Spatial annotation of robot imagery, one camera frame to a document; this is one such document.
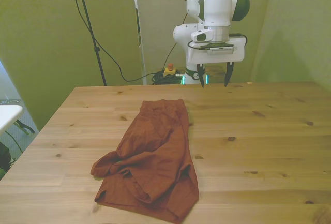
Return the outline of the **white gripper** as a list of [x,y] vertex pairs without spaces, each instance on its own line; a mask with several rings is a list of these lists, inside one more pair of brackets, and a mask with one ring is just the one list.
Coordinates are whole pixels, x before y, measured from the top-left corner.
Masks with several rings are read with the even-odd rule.
[[234,62],[245,58],[245,36],[230,37],[225,43],[188,42],[188,62],[197,64],[197,73],[202,88],[204,88],[205,68],[203,64],[227,63],[224,86],[227,87],[234,69]]

